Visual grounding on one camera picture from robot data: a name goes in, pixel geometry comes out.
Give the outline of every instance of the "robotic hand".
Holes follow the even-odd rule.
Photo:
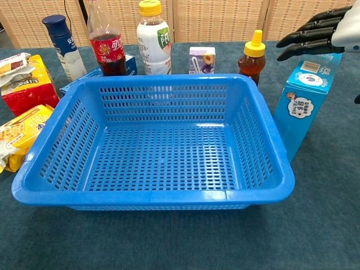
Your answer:
[[[360,0],[353,6],[321,12],[296,32],[282,38],[277,48],[287,47],[277,58],[323,53],[360,52]],[[360,104],[360,95],[355,99]]]

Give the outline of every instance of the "blue cap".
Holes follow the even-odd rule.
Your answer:
[[[64,15],[51,15],[42,19],[42,23],[46,26],[50,36],[61,36],[69,33]]]

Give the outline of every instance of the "yellow squeeze cap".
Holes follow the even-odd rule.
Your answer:
[[[265,44],[261,42],[263,37],[262,30],[255,30],[253,39],[246,42],[244,54],[250,57],[261,57],[265,54]]]
[[[139,3],[140,15],[143,17],[157,16],[161,14],[159,0],[143,0]]]

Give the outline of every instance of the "honey bottle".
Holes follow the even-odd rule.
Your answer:
[[[262,43],[262,35],[262,30],[255,31],[253,39],[245,44],[244,56],[237,63],[239,74],[250,77],[256,85],[265,66],[265,44]]]

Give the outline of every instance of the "dark blue carpet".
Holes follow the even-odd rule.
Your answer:
[[[188,73],[190,45],[215,46],[217,73],[238,72],[243,43],[174,44],[174,73]],[[143,67],[137,46],[126,46]],[[67,83],[54,49],[42,55],[57,88]],[[97,64],[81,48],[88,71]],[[267,43],[259,88],[272,112],[298,58],[276,62]],[[360,269],[360,56],[344,55],[330,94],[292,162],[293,194],[231,211],[82,212],[23,206],[14,174],[0,175],[0,269]],[[1,122],[12,118],[0,100]]]

